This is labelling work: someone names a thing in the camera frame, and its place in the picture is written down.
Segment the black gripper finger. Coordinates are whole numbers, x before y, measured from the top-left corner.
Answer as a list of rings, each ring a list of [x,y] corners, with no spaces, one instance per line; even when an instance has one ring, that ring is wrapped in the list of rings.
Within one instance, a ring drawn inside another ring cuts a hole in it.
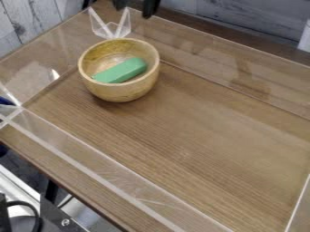
[[[141,16],[148,19],[151,18],[159,9],[161,0],[144,0],[143,1],[143,11],[141,11]]]
[[[128,5],[128,0],[112,0],[112,5],[116,10],[123,10]]]

